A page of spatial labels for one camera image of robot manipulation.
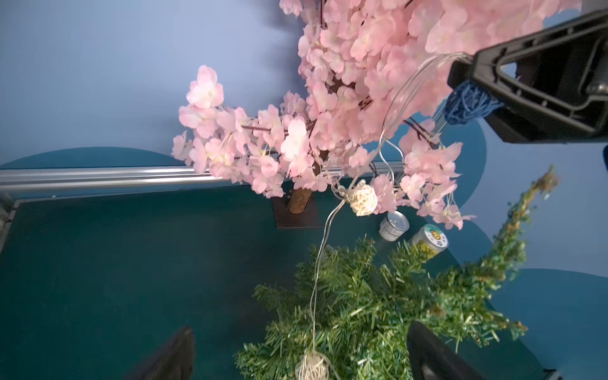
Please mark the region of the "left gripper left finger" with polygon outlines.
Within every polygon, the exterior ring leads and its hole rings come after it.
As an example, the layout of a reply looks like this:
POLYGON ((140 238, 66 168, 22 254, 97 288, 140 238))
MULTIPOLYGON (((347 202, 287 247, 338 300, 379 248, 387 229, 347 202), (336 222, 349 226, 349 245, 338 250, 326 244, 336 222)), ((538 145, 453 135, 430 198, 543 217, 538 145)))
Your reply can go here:
POLYGON ((194 370, 195 339, 187 326, 167 340, 156 353, 148 356, 125 379, 191 379, 194 370))

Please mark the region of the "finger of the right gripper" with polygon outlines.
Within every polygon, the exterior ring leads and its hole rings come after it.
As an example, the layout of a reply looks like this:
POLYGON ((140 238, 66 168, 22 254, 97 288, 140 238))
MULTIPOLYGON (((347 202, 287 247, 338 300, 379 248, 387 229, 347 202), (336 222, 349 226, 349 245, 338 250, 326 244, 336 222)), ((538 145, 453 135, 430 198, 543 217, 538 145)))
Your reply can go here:
POLYGON ((607 11, 453 63, 447 122, 483 118, 507 143, 607 140, 607 11))

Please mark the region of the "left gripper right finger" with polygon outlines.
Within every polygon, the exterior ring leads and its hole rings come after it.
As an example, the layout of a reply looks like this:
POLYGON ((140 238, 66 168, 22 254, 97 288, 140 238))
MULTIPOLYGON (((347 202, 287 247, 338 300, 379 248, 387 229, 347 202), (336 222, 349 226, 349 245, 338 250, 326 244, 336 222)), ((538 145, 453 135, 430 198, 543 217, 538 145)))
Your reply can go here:
POLYGON ((410 324, 407 348, 415 380, 483 380, 473 367, 418 321, 410 324))

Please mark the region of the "small green christmas tree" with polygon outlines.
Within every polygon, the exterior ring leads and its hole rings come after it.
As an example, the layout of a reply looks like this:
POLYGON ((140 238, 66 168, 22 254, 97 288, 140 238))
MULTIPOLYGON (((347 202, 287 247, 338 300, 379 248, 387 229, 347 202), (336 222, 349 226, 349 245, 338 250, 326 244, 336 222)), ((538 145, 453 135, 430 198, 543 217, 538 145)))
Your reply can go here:
POLYGON ((369 238, 354 248, 315 250, 297 267, 294 288, 256 287, 255 298, 276 313, 261 343, 237 353, 247 379, 410 379, 407 348, 416 323, 453 345, 470 340, 486 346, 507 330, 526 327, 489 306, 492 294, 525 262, 522 227, 537 196, 558 183, 549 170, 534 181, 508 212, 491 250, 473 263, 429 275, 429 254, 400 243, 385 264, 376 264, 369 238))

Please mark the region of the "string lights with rattan balls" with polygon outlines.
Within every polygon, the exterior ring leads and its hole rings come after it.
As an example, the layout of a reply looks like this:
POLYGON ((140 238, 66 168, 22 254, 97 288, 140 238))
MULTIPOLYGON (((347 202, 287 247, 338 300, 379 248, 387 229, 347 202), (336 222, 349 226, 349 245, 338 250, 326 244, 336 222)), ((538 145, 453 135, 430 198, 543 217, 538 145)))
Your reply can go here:
MULTIPOLYGON (((424 61, 405 84, 399 88, 384 117, 378 147, 373 151, 373 157, 383 155, 382 148, 387 141, 385 138, 386 132, 398 128, 402 124, 403 113, 408 108, 413 98, 418 94, 421 87, 424 85, 424 82, 427 81, 428 76, 432 74, 432 71, 439 69, 441 66, 451 61, 471 64, 473 62, 473 56, 465 52, 434 55, 424 61)), ((375 190, 373 190, 372 186, 367 184, 365 180, 359 180, 359 177, 354 177, 348 188, 340 185, 337 188, 337 197, 340 199, 340 203, 329 213, 324 226, 321 245, 314 260, 313 288, 309 302, 311 342, 302 355, 300 362, 295 367, 294 375, 297 380, 328 379, 331 373, 334 373, 336 378, 340 378, 340 375, 338 375, 327 356, 316 350, 316 309, 321 256, 326 251, 333 220, 345 204, 351 205, 357 216, 371 215, 378 205, 378 196, 376 195, 375 190)))

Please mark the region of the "pink cherry blossom tree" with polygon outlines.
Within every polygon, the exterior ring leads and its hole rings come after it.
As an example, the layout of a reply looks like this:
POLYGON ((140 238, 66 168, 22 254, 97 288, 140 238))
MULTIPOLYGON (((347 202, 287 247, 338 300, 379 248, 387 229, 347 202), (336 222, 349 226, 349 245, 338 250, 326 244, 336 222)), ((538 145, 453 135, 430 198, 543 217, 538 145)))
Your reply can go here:
POLYGON ((247 183, 267 198, 283 182, 324 192, 337 186, 326 166, 358 176, 416 113, 448 96, 453 54, 539 31, 579 1, 282 1, 304 22, 299 74, 307 96, 286 93, 254 117, 224 103, 216 72, 202 66, 179 110, 184 131, 172 155, 198 173, 247 183))

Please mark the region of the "yellow labelled can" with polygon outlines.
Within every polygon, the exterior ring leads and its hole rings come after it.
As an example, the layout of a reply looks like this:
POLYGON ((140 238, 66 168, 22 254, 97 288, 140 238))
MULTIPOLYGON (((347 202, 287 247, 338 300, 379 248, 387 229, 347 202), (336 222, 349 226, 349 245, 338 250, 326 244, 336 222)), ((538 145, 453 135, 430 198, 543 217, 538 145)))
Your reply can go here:
POLYGON ((442 253, 449 246, 446 234, 437 226, 426 224, 413 235, 410 245, 426 255, 428 260, 442 253))

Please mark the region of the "silver tin can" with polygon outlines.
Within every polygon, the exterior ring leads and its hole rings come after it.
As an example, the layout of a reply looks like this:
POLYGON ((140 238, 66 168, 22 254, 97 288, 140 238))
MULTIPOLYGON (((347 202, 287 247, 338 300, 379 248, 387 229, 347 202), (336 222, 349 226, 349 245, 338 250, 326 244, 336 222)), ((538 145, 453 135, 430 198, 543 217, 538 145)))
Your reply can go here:
POLYGON ((409 221, 401 212, 387 212, 378 226, 378 232, 384 240, 396 242, 409 228, 409 221))

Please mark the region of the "back horizontal frame bar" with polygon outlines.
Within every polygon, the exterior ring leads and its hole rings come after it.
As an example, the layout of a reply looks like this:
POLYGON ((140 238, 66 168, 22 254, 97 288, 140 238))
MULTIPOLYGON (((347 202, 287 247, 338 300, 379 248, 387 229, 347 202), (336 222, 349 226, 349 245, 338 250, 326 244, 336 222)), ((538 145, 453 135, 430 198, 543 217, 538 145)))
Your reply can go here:
POLYGON ((53 192, 94 188, 214 184, 223 179, 198 174, 186 166, 141 166, 77 169, 3 169, 1 191, 53 192))

